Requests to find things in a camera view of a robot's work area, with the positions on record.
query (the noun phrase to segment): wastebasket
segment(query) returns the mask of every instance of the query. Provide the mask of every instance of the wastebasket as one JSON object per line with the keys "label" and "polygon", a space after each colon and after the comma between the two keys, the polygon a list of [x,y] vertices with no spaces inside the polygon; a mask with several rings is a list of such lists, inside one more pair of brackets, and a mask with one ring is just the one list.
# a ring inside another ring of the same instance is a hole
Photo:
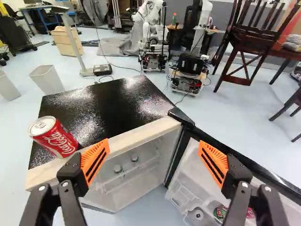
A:
{"label": "wastebasket", "polygon": [[64,86],[53,65],[38,66],[29,74],[29,77],[46,95],[64,91]]}
{"label": "wastebasket", "polygon": [[21,96],[17,88],[3,71],[0,71],[0,94],[8,101]]}

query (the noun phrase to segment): coca-cola can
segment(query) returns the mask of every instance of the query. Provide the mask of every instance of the coca-cola can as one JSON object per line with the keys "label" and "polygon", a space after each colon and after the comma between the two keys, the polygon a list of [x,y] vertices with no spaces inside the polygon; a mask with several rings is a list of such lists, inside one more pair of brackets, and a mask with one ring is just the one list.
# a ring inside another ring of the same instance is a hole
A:
{"label": "coca-cola can", "polygon": [[28,128],[28,133],[35,142],[51,151],[58,158],[72,155],[79,147],[78,141],[53,116],[37,119]]}

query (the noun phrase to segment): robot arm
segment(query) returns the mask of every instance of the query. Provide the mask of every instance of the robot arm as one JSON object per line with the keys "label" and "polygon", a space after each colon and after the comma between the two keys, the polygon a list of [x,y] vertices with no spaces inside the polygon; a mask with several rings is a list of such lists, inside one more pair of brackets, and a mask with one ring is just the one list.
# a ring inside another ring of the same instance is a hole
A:
{"label": "robot arm", "polygon": [[133,15],[134,22],[143,23],[143,42],[147,42],[155,30],[154,25],[158,23],[162,4],[163,0],[145,0],[138,12]]}

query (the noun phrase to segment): fridge control knob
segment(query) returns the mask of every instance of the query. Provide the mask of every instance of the fridge control knob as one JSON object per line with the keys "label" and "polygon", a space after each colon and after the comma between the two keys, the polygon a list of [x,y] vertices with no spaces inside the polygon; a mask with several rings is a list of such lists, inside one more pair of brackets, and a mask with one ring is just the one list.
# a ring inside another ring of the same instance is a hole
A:
{"label": "fridge control knob", "polygon": [[119,174],[119,173],[121,173],[122,171],[123,171],[123,168],[122,168],[121,165],[116,164],[116,165],[114,166],[114,172],[115,172],[116,174]]}
{"label": "fridge control knob", "polygon": [[139,157],[136,153],[131,153],[131,160],[132,162],[138,162],[139,161]]}

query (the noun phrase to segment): dark wooden chair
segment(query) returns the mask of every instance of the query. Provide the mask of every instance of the dark wooden chair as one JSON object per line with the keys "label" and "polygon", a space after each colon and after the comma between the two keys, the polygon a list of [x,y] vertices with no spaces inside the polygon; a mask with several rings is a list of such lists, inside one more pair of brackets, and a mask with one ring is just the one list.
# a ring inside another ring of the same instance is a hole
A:
{"label": "dark wooden chair", "polygon": [[[222,56],[224,55],[229,43],[231,43],[231,45],[233,46],[233,51],[231,52],[229,59],[221,74],[221,77],[216,84],[214,92],[217,92],[218,88],[220,87],[223,81],[232,82],[235,84],[240,84],[245,86],[251,85],[262,63],[264,62],[265,58],[269,55],[270,50],[272,49],[276,41],[279,39],[279,36],[283,32],[287,24],[291,21],[292,17],[300,8],[300,4],[299,4],[300,1],[301,0],[298,0],[298,2],[295,4],[295,6],[291,10],[290,14],[283,22],[279,30],[272,31],[273,26],[275,25],[282,9],[284,8],[285,5],[284,3],[281,3],[278,9],[277,9],[278,3],[274,3],[273,6],[270,8],[266,19],[262,21],[263,22],[262,26],[259,28],[258,24],[261,21],[261,16],[264,10],[266,9],[267,2],[265,1],[261,5],[262,0],[258,0],[254,12],[251,15],[250,21],[244,23],[245,17],[248,13],[252,0],[246,0],[242,10],[241,10],[242,0],[234,0],[232,13],[230,16],[226,33],[212,60],[212,64],[215,66],[213,74],[215,74],[219,63],[221,62]],[[238,52],[240,52],[241,54],[243,65],[238,69],[232,71],[231,73],[228,73],[228,70]],[[252,60],[250,60],[249,62],[246,62],[244,53],[251,53],[257,56]],[[259,58],[260,60],[258,62],[255,71],[253,72],[252,76],[249,77],[247,66]],[[246,78],[238,78],[232,76],[234,73],[241,70],[242,68],[244,68],[244,71],[246,73]]]}
{"label": "dark wooden chair", "polygon": [[[286,112],[293,104],[297,104],[298,108],[290,114],[290,116],[294,116],[298,113],[299,110],[301,110],[301,88],[299,88],[291,98],[288,99],[288,101],[285,102],[284,107],[277,112],[273,117],[271,117],[269,120],[274,121],[276,118],[278,118],[280,115],[282,115],[284,112]],[[295,142],[296,140],[301,138],[301,134],[298,135],[296,138],[292,140],[292,142]]]}

